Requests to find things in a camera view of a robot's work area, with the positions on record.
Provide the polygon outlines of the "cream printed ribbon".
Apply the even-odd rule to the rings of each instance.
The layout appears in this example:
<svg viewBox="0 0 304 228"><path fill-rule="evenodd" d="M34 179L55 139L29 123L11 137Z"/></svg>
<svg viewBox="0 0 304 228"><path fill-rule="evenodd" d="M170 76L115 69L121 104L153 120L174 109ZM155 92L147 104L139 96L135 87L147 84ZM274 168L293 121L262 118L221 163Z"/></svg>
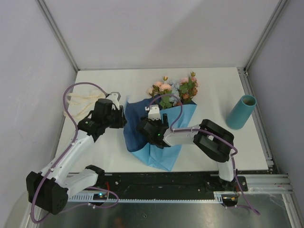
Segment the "cream printed ribbon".
<svg viewBox="0 0 304 228"><path fill-rule="evenodd" d="M66 96L68 111L75 121L81 120L93 110L99 98L105 98L105 94L98 89L81 94L68 93Z"/></svg>

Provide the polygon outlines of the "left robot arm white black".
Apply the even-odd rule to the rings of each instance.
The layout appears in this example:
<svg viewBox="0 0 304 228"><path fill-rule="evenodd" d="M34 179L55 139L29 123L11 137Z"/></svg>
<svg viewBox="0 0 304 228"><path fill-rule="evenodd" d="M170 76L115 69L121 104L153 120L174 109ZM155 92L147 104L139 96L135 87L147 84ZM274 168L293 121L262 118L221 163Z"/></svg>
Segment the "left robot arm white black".
<svg viewBox="0 0 304 228"><path fill-rule="evenodd" d="M96 101L94 109L79 121L76 136L66 150L54 158L40 172L26 177L28 200L33 206L56 215L67 204L68 198L84 189L101 189L105 184L105 171L88 165L80 173L69 176L74 164L93 146L107 128L124 128L127 121L118 93Z"/></svg>

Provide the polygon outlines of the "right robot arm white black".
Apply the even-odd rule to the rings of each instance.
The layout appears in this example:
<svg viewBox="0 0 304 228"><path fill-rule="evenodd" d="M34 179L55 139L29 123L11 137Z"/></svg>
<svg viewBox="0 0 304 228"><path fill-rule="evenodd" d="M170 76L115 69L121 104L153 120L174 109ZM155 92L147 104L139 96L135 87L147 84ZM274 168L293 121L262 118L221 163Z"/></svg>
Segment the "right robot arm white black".
<svg viewBox="0 0 304 228"><path fill-rule="evenodd" d="M167 115L163 120L143 117L136 130L148 143L163 149L176 145L196 145L210 159L217 163L219 185L223 190L231 190L236 185L234 155L234 135L209 119L192 127L170 129Z"/></svg>

